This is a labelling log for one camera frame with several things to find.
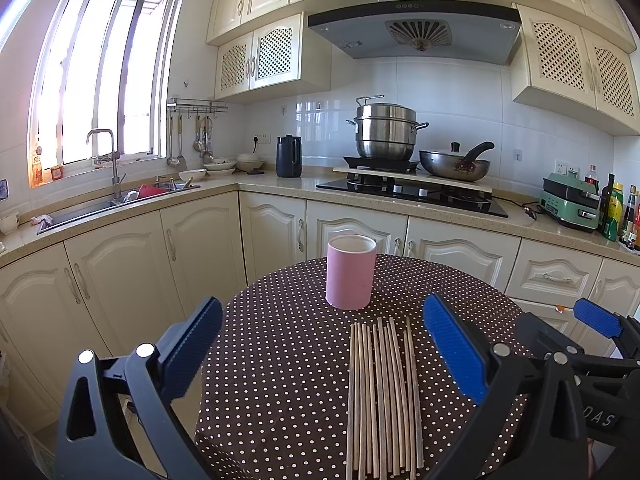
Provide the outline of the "wall utensil rack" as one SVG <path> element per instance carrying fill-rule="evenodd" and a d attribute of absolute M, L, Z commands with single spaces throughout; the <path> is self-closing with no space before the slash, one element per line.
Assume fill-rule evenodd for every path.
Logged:
<path fill-rule="evenodd" d="M 215 115 L 228 112 L 228 105 L 224 101 L 210 99 L 170 98 L 166 103 L 168 113 Z"/>

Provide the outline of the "kitchen window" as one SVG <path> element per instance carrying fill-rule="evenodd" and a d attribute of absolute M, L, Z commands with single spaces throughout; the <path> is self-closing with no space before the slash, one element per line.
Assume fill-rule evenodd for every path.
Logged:
<path fill-rule="evenodd" d="M 33 188 L 163 155 L 169 41 L 177 0 L 61 0 L 32 87 Z"/>

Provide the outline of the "wooden chopstick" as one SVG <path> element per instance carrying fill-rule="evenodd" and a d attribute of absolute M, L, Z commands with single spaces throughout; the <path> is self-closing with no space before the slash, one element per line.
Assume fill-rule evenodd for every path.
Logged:
<path fill-rule="evenodd" d="M 375 400 L 375 380 L 374 380 L 374 368 L 373 368 L 373 350 L 372 350 L 372 337 L 371 327 L 366 325 L 366 357 L 367 357 L 367 378 L 369 388 L 369 412 L 371 419 L 371 451 L 372 451 L 372 478 L 380 478 L 380 459 L 378 458 L 378 414 L 376 414 L 376 400 Z"/>
<path fill-rule="evenodd" d="M 388 332 L 390 333 L 390 358 L 392 359 L 392 374 L 394 381 L 395 403 L 396 403 L 396 419 L 398 426 L 398 458 L 399 471 L 406 468 L 406 445 L 405 445 L 405 410 L 402 407 L 401 395 L 404 393 L 400 382 L 401 366 L 399 365 L 398 340 L 395 330 L 395 321 L 390 318 L 388 321 Z"/>
<path fill-rule="evenodd" d="M 354 471 L 354 393 L 355 393 L 355 323 L 349 332 L 349 375 L 348 375 L 348 412 L 346 426 L 346 472 L 345 479 L 352 480 Z"/>
<path fill-rule="evenodd" d="M 364 406 L 364 356 L 362 325 L 356 324 L 357 341 L 357 401 L 358 401 L 358 479 L 365 479 L 367 474 L 367 437 L 366 407 Z"/>
<path fill-rule="evenodd" d="M 378 317 L 378 348 L 380 348 L 381 382 L 382 382 L 382 404 L 385 424 L 385 451 L 386 451 L 386 476 L 390 479 L 393 472 L 393 434 L 392 422 L 390 421 L 390 383 L 388 382 L 386 341 L 384 324 L 382 318 Z"/>
<path fill-rule="evenodd" d="M 418 469 L 424 467 L 424 446 L 423 446 L 423 434 L 422 434 L 422 420 L 421 420 L 421 403 L 420 403 L 420 388 L 418 382 L 418 370 L 416 369 L 416 352 L 414 351 L 414 344 L 412 339 L 412 330 L 410 320 L 406 317 L 406 329 L 407 329 L 407 342 L 410 364 L 410 375 L 412 382 L 412 402 L 413 402 L 413 414 L 414 414 L 414 433 L 416 436 L 416 466 Z"/>

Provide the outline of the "steel stacked steamer pot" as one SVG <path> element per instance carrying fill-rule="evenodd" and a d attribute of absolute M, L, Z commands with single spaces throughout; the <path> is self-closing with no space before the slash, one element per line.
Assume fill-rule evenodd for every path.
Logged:
<path fill-rule="evenodd" d="M 356 115 L 346 122 L 355 128 L 358 154 L 366 159 L 408 162 L 416 135 L 428 127 L 418 122 L 409 107 L 382 102 L 384 94 L 360 96 L 356 99 Z"/>

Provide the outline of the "black electric kettle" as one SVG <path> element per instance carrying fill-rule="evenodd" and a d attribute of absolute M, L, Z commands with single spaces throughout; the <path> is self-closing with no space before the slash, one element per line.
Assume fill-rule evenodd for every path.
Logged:
<path fill-rule="evenodd" d="M 280 178 L 298 178 L 302 175 L 302 141 L 299 136 L 278 137 L 277 175 Z"/>

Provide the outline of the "green countertop appliance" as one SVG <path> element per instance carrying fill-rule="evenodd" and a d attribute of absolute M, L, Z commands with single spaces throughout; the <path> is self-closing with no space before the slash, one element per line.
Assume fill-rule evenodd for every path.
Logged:
<path fill-rule="evenodd" d="M 600 196 L 596 187 L 570 174 L 549 174 L 544 178 L 539 205 L 563 226 L 586 232 L 598 227 Z"/>

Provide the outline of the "grey range hood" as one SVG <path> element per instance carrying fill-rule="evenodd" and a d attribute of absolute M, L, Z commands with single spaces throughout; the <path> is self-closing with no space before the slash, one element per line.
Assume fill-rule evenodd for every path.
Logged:
<path fill-rule="evenodd" d="M 308 16 L 308 27 L 351 58 L 457 58 L 504 65 L 518 10 L 464 0 L 382 0 Z"/>

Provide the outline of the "black gas stove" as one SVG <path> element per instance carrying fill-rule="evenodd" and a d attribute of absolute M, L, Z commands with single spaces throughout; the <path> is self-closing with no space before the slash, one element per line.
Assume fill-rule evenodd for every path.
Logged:
<path fill-rule="evenodd" d="M 506 218 L 508 214 L 492 197 L 492 188 L 454 179 L 435 177 L 418 168 L 418 162 L 345 157 L 345 167 L 335 167 L 337 180 L 316 188 L 412 200 L 475 211 Z"/>

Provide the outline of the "white bowl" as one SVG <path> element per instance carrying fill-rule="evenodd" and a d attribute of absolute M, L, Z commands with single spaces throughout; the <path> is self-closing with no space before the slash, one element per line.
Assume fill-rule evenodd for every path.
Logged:
<path fill-rule="evenodd" d="M 191 180 L 192 182 L 198 182 L 206 177 L 207 171 L 204 168 L 184 170 L 179 172 L 179 178 L 182 182 Z"/>

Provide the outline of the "pink cylindrical utensil holder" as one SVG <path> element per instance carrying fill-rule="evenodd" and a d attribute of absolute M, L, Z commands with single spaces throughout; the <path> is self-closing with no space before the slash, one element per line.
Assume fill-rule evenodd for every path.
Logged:
<path fill-rule="evenodd" d="M 331 238 L 326 253 L 326 301 L 344 311 L 362 310 L 372 295 L 376 241 L 364 235 Z"/>

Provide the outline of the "brown polka dot tablecloth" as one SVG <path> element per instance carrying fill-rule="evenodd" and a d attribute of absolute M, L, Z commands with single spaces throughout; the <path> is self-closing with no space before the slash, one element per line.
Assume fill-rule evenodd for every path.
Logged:
<path fill-rule="evenodd" d="M 422 321 L 439 294 L 493 342 L 520 350 L 521 310 L 497 289 L 450 266 L 380 255 L 372 299 L 350 312 L 326 302 L 326 263 L 305 261 L 237 294 L 203 365 L 195 444 L 226 479 L 341 479 L 346 474 L 349 332 L 393 321 L 411 330 L 421 396 L 425 468 L 456 442 L 474 412 Z"/>

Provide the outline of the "green oil bottle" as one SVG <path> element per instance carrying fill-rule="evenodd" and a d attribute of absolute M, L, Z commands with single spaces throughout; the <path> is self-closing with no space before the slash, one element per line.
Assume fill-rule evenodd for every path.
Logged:
<path fill-rule="evenodd" d="M 618 230 L 622 224 L 624 196 L 623 185 L 620 182 L 614 182 L 611 191 L 608 193 L 608 212 L 604 224 L 604 236 L 608 240 L 615 242 L 618 237 Z"/>

